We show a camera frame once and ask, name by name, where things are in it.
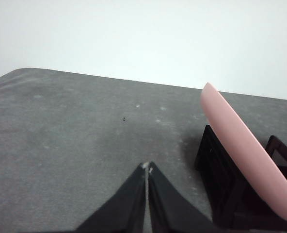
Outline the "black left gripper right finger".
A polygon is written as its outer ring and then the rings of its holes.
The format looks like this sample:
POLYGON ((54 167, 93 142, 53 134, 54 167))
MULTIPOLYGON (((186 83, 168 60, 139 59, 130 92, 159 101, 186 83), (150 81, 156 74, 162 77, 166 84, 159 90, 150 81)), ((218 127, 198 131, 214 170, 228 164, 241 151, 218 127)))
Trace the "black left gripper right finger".
POLYGON ((149 164, 148 198, 154 233, 221 233, 187 201, 153 162, 149 164))

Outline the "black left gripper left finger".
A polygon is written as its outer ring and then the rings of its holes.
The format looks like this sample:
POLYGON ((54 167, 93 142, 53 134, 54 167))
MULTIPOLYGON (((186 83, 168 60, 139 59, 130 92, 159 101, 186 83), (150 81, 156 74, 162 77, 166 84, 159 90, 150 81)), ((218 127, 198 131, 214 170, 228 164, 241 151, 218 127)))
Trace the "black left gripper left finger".
POLYGON ((140 163, 116 193, 80 224, 75 232, 142 233, 145 195, 145 165, 140 163))

